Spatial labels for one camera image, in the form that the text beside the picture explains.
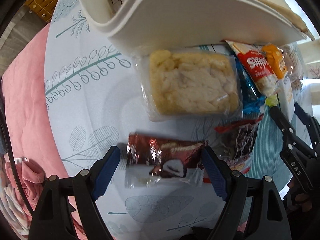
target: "pink blanket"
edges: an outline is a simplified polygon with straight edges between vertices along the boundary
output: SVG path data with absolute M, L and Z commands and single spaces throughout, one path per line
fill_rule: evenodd
M 68 173 L 53 139 L 44 95 L 48 31 L 49 24 L 11 63 L 2 78 L 1 96 L 14 157 L 27 157 L 42 167 L 46 177 L 56 174 L 65 178 Z M 76 208 L 74 198 L 70 203 Z M 81 223 L 77 212 L 73 217 Z

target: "blue snack package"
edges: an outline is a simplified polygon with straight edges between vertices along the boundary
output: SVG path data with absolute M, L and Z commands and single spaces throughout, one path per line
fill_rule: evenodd
M 265 104 L 266 97 L 257 90 L 238 57 L 234 56 L 243 97 L 243 114 L 260 113 L 260 107 Z

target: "brown foil wrapper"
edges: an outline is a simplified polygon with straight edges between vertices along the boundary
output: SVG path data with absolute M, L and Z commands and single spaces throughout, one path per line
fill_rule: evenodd
M 128 165 L 153 166 L 150 175 L 162 178 L 184 178 L 187 169 L 199 166 L 201 150 L 206 141 L 180 141 L 130 134 L 127 146 Z

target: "chocolate wafer package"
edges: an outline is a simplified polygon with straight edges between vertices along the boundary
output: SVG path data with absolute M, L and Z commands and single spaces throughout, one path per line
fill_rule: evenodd
M 127 146 L 126 187 L 149 187 L 182 181 L 202 184 L 200 159 L 206 141 L 181 141 L 130 134 Z

